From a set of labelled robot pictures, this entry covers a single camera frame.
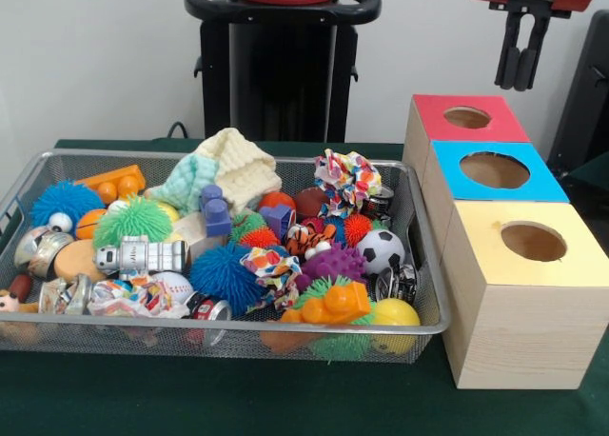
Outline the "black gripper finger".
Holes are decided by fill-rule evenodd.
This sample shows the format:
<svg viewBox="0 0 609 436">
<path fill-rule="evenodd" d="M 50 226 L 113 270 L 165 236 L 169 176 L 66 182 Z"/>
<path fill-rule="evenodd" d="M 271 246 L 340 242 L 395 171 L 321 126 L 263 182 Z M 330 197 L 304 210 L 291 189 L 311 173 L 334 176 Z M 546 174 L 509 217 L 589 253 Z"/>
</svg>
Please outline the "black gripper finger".
<svg viewBox="0 0 609 436">
<path fill-rule="evenodd" d="M 495 84 L 501 89 L 512 89 L 516 80 L 521 56 L 517 47 L 521 19 L 521 12 L 509 12 L 506 17 L 501 56 L 495 79 Z"/>
<path fill-rule="evenodd" d="M 525 91 L 533 88 L 543 39 L 548 30 L 549 22 L 549 16 L 535 15 L 535 21 L 529 35 L 527 47 L 520 54 L 519 65 L 514 81 L 514 89 L 516 91 Z"/>
</svg>

